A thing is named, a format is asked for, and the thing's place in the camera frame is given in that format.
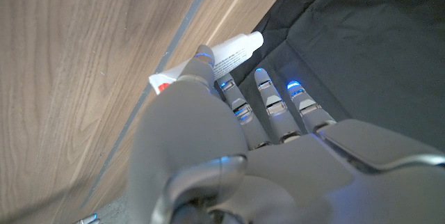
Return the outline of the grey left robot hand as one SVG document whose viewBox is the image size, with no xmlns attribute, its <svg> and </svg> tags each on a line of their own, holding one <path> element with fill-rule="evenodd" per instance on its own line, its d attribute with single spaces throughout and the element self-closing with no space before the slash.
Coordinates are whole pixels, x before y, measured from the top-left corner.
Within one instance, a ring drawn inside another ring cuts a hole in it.
<svg viewBox="0 0 445 224">
<path fill-rule="evenodd" d="M 334 120 L 289 86 L 306 132 L 259 70 L 278 135 L 240 90 L 216 97 L 215 56 L 200 46 L 147 107 L 129 163 L 132 223 L 443 223 L 444 154 L 396 132 Z"/>
</svg>

